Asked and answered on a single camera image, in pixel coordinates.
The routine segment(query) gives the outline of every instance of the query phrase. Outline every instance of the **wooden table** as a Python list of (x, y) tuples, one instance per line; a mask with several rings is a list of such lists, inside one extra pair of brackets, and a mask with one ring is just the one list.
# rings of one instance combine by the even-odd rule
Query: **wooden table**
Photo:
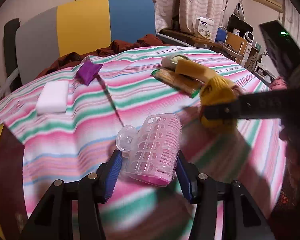
[(160, 31), (160, 33), (167, 35), (169, 37), (175, 38), (177, 40), (185, 40), (186, 43), (188, 43), (190, 45), (194, 45), (195, 43), (197, 43), (197, 44), (222, 48), (222, 45), (219, 43), (207, 40), (205, 38), (195, 37), (195, 36), (187, 34), (187, 33), (177, 32), (177, 31), (168, 30), (168, 29), (163, 29)]

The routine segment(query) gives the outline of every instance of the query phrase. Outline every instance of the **yellow plush toy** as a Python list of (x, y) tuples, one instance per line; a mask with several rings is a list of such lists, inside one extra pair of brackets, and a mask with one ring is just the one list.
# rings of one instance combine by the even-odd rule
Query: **yellow plush toy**
[(237, 96), (242, 94), (239, 86), (218, 75), (213, 69), (190, 60), (178, 60), (175, 73), (190, 76), (205, 83), (200, 91), (200, 121), (205, 127), (218, 132), (231, 131), (236, 127), (236, 119), (208, 120), (203, 112), (205, 106), (225, 104), (236, 100)]

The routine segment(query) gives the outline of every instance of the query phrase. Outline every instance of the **chair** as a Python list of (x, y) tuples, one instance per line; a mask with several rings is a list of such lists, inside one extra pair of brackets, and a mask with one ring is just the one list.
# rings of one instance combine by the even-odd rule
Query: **chair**
[[(18, 69), (9, 71), (11, 79), (19, 72), (25, 85), (63, 55), (108, 47), (113, 40), (134, 43), (148, 33), (172, 45), (190, 46), (156, 34), (152, 0), (78, 0), (51, 8), (17, 29), (15, 65)], [(0, 98), (12, 80), (0, 89)]]

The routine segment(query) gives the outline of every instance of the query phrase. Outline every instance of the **white rectangular object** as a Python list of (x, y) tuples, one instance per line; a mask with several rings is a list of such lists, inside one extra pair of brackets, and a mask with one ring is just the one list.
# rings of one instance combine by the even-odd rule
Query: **white rectangular object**
[(47, 82), (35, 106), (37, 114), (64, 113), (67, 108), (68, 87), (67, 80)]
[(214, 22), (210, 18), (205, 18), (205, 17), (197, 18), (195, 22), (194, 36), (196, 37), (202, 36), (210, 40), (213, 24)]

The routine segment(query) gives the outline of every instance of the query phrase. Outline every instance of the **brown bedding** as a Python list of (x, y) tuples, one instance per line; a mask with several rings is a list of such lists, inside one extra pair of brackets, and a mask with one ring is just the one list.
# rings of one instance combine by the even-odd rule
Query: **brown bedding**
[(74, 67), (81, 63), (84, 57), (88, 55), (107, 57), (111, 55), (124, 52), (129, 49), (141, 48), (141, 47), (152, 47), (152, 46), (172, 46), (169, 44), (163, 44), (162, 41), (153, 34), (147, 34), (143, 38), (137, 40), (135, 43), (129, 43), (120, 40), (114, 40), (108, 48), (97, 49), (92, 52), (88, 52), (83, 55), (79, 55), (76, 52), (64, 55), (58, 58), (49, 68), (44, 69), (37, 77), (42, 77), (47, 74), (53, 73), (57, 70), (64, 69), (67, 67)]

